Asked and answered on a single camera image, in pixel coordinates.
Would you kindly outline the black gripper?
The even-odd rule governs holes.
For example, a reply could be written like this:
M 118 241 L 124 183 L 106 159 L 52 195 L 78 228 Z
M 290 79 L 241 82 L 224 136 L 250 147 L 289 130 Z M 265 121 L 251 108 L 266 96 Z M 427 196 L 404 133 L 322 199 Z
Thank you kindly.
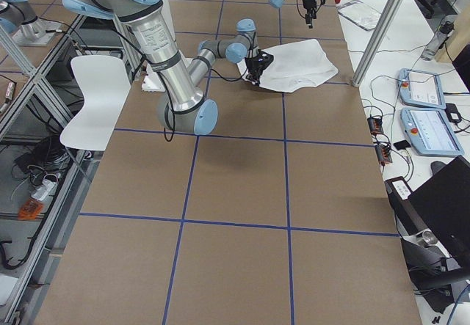
M 246 79 L 256 86 L 259 86 L 261 81 L 261 75 L 266 68 L 257 67 L 255 64 L 255 56 L 251 58 L 245 58 L 245 65 L 247 67 Z
M 316 0 L 302 0 L 302 2 L 306 11 L 305 24 L 309 29 L 313 29 L 313 18 L 316 17 L 317 2 Z

